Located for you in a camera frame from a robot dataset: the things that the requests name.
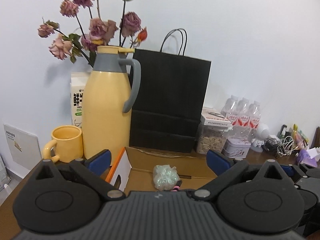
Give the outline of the clear plastic bag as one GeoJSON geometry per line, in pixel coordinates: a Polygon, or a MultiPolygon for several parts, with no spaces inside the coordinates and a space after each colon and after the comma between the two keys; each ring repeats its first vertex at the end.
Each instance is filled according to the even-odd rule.
{"type": "Polygon", "coordinates": [[[156,165],[153,168],[153,183],[157,190],[172,190],[180,180],[176,167],[170,165],[156,165]]]}

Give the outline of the purple tissue box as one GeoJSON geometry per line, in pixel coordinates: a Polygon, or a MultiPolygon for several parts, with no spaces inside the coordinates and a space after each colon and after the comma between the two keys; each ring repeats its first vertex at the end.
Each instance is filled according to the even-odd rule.
{"type": "Polygon", "coordinates": [[[297,155],[297,164],[306,164],[312,167],[318,167],[319,156],[319,147],[301,149],[297,155]]]}

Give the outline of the small white tin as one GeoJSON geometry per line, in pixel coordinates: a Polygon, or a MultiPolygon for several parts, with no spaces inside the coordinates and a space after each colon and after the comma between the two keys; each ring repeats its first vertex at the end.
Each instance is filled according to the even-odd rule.
{"type": "Polygon", "coordinates": [[[246,139],[228,138],[222,149],[222,154],[231,159],[245,159],[250,147],[251,143],[246,139]]]}

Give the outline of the clear nut container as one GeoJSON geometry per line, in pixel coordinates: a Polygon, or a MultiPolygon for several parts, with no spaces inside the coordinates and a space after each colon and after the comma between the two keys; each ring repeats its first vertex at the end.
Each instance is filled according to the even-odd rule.
{"type": "Polygon", "coordinates": [[[221,153],[231,128],[199,125],[196,152],[206,154],[209,150],[221,153]]]}

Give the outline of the red cardboard box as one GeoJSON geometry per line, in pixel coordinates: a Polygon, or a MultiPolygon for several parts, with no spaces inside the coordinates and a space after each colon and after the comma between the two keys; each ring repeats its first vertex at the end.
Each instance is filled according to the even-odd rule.
{"type": "Polygon", "coordinates": [[[216,178],[203,154],[125,147],[112,161],[106,181],[125,194],[164,191],[177,186],[198,189],[216,178]]]}

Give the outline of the yellow thermos jug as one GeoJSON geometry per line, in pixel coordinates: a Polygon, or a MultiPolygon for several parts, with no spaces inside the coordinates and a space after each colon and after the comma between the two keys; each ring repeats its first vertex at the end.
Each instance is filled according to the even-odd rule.
{"type": "Polygon", "coordinates": [[[89,159],[102,150],[115,161],[129,146],[131,109],[141,81],[140,62],[127,58],[133,48],[99,46],[93,70],[82,98],[84,156],[89,159]]]}

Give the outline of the colourful snack bag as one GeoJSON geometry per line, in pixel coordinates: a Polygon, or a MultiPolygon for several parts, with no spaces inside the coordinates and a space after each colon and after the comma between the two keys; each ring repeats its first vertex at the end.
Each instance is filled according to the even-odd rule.
{"type": "Polygon", "coordinates": [[[308,137],[302,132],[299,127],[294,124],[292,128],[292,137],[295,142],[295,146],[298,149],[306,148],[309,145],[308,137]]]}

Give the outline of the yellow mug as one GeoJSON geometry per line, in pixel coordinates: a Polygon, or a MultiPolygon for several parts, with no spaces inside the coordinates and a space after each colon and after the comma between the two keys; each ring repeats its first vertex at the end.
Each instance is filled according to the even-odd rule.
{"type": "Polygon", "coordinates": [[[51,138],[42,150],[43,159],[69,163],[83,157],[82,130],[79,127],[59,126],[52,131],[51,138]]]}

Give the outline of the middle water bottle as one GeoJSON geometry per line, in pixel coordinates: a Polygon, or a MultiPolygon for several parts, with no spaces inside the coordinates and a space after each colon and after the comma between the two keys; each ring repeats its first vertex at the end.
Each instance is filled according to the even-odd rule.
{"type": "Polygon", "coordinates": [[[248,108],[249,100],[247,98],[242,98],[236,108],[236,113],[238,114],[236,124],[234,126],[234,137],[236,139],[242,139],[246,136],[245,133],[249,122],[248,108]]]}

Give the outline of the water bottle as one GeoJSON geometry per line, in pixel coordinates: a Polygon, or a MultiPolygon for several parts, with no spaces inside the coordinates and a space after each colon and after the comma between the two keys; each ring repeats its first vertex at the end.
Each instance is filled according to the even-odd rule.
{"type": "Polygon", "coordinates": [[[256,130],[260,123],[261,118],[261,110],[260,110],[260,103],[257,101],[254,101],[252,104],[250,104],[248,109],[248,115],[249,115],[249,134],[248,134],[248,141],[252,142],[254,139],[256,130]]]}
{"type": "Polygon", "coordinates": [[[233,126],[235,126],[236,121],[238,119],[238,113],[236,111],[238,105],[238,97],[231,95],[230,98],[227,99],[225,105],[221,110],[221,114],[228,119],[233,126]]]}
{"type": "Polygon", "coordinates": [[[234,137],[236,139],[242,139],[246,136],[245,133],[249,122],[248,108],[249,100],[247,98],[242,98],[236,108],[236,113],[238,114],[236,124],[234,126],[234,137]]]}

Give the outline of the white flat box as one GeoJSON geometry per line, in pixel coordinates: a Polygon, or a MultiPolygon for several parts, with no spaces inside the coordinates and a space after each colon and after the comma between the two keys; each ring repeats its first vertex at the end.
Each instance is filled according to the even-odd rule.
{"type": "Polygon", "coordinates": [[[203,107],[201,112],[201,124],[204,126],[214,126],[229,129],[232,123],[220,112],[213,108],[203,107]]]}

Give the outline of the right water bottle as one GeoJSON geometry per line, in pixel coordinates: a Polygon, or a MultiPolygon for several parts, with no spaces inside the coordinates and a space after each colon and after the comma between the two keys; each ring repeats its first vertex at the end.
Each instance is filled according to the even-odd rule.
{"type": "Polygon", "coordinates": [[[249,115],[249,134],[248,134],[248,141],[252,142],[254,139],[256,130],[260,123],[261,118],[261,110],[260,110],[260,103],[257,101],[254,101],[252,104],[250,104],[248,109],[248,115],[249,115]]]}

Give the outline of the white robot toy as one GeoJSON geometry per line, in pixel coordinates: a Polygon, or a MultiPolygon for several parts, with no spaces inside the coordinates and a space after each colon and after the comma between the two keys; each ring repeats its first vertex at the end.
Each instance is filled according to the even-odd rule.
{"type": "Polygon", "coordinates": [[[266,124],[260,123],[254,133],[254,137],[251,140],[251,150],[261,153],[263,151],[262,146],[266,139],[270,135],[269,127],[266,124]]]}

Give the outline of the left water bottle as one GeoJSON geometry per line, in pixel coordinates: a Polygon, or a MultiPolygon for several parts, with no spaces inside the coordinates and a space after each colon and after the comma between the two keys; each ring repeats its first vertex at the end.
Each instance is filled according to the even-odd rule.
{"type": "Polygon", "coordinates": [[[233,126],[235,126],[236,121],[238,119],[238,113],[236,111],[238,105],[238,97],[231,95],[230,98],[227,99],[225,105],[221,110],[221,114],[228,119],[233,126]]]}

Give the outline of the milk carton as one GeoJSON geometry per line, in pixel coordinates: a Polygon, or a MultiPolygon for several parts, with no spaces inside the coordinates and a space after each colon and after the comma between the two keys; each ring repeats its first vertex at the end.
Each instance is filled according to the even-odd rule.
{"type": "Polygon", "coordinates": [[[82,99],[89,72],[71,73],[71,120],[72,125],[82,128],[82,99]]]}

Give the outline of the black paper bag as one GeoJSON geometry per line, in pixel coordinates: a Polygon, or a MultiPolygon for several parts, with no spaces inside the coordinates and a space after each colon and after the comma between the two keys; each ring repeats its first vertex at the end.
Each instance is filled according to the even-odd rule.
{"type": "Polygon", "coordinates": [[[190,153],[194,148],[211,62],[185,56],[187,32],[178,28],[177,55],[137,49],[141,82],[132,107],[130,146],[190,153]]]}

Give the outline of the dried pink rose bouquet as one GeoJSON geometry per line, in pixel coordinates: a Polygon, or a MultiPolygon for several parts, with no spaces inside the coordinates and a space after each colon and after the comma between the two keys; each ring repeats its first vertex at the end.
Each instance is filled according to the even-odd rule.
{"type": "Polygon", "coordinates": [[[142,20],[132,11],[127,12],[126,3],[132,0],[122,0],[123,10],[120,22],[104,21],[100,13],[99,0],[63,0],[60,4],[60,14],[77,20],[80,34],[72,32],[64,34],[60,25],[54,21],[43,21],[38,27],[40,38],[48,38],[57,34],[49,46],[49,52],[59,60],[69,59],[75,63],[77,58],[84,57],[92,67],[99,46],[108,46],[119,32],[119,46],[123,47],[129,39],[130,48],[137,48],[148,37],[146,27],[142,27],[142,20]]]}

